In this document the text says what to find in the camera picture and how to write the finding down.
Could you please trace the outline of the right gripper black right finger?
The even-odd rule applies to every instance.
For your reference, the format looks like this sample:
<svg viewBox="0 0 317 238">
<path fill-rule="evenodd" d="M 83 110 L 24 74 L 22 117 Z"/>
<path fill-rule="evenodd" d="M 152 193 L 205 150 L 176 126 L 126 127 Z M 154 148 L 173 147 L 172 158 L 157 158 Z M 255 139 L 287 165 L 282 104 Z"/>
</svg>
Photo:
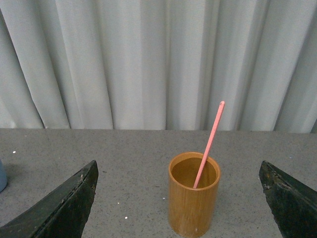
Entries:
<svg viewBox="0 0 317 238">
<path fill-rule="evenodd" d="M 266 201 L 284 238 L 317 236 L 317 192 L 268 161 L 259 178 Z"/>
</svg>

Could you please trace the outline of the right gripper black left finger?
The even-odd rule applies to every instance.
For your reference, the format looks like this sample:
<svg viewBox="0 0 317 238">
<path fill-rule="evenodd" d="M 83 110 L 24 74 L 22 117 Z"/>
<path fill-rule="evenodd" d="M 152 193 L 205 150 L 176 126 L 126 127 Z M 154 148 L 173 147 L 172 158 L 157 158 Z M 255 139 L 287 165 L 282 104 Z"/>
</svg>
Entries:
<svg viewBox="0 0 317 238">
<path fill-rule="evenodd" d="M 2 238 L 80 238 L 91 212 L 99 171 L 92 160 L 30 209 L 2 226 Z"/>
</svg>

